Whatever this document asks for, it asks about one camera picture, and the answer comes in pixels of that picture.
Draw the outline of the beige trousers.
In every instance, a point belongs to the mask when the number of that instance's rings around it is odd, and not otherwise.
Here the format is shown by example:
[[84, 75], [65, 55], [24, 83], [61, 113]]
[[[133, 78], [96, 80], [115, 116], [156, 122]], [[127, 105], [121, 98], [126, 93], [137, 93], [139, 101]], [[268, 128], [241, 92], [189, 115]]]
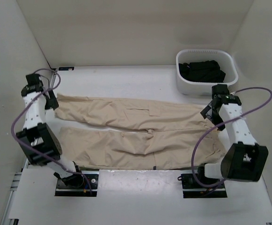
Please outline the beige trousers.
[[170, 170], [216, 163], [226, 150], [201, 106], [58, 94], [55, 116], [93, 127], [62, 127], [64, 155], [91, 169]]

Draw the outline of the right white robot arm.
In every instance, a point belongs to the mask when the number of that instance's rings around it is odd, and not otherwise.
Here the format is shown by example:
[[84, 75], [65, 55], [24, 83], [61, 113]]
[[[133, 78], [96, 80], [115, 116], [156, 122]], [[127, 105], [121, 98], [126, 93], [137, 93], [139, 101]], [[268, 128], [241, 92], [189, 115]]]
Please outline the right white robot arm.
[[257, 143], [251, 134], [242, 112], [239, 97], [231, 94], [212, 94], [212, 101], [201, 112], [220, 131], [226, 130], [230, 148], [215, 164], [205, 164], [204, 171], [196, 176], [201, 187], [207, 187], [213, 179], [227, 179], [244, 182], [259, 181], [265, 166], [268, 149]]

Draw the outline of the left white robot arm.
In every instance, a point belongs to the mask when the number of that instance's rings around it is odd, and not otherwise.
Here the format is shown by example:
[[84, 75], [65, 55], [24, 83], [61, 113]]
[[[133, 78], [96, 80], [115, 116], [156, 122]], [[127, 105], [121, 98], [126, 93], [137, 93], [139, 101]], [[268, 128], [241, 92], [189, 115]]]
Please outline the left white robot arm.
[[75, 162], [66, 159], [62, 155], [60, 142], [45, 122], [45, 111], [55, 110], [59, 107], [53, 91], [50, 90], [48, 94], [43, 94], [33, 101], [33, 98], [44, 90], [42, 81], [27, 84], [22, 89], [21, 96], [24, 103], [26, 106], [31, 104], [31, 107], [25, 115], [23, 129], [16, 133], [16, 137], [26, 145], [62, 164], [58, 165], [21, 144], [20, 146], [24, 154], [32, 165], [47, 166], [54, 171], [54, 176], [60, 179], [66, 186], [79, 188], [84, 184], [84, 176], [79, 173], [81, 170]]

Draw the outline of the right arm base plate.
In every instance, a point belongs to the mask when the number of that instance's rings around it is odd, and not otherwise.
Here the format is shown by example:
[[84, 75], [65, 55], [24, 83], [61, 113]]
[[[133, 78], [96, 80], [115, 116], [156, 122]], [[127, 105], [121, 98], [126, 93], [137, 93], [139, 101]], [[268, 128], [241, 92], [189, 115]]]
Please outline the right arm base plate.
[[183, 198], [227, 198], [225, 185], [221, 184], [219, 187], [202, 187], [195, 180], [192, 173], [182, 173], [177, 178], [182, 184]]

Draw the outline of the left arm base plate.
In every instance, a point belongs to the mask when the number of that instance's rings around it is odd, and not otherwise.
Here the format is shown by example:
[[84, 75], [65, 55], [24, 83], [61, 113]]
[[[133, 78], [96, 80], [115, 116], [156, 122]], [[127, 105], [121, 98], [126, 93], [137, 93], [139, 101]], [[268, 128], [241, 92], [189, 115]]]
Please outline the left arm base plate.
[[58, 197], [96, 197], [99, 184], [99, 171], [87, 171], [84, 170], [82, 173], [87, 177], [90, 182], [89, 184], [84, 178], [78, 181], [73, 186], [65, 184], [62, 179], [58, 178], [55, 188], [55, 196]]

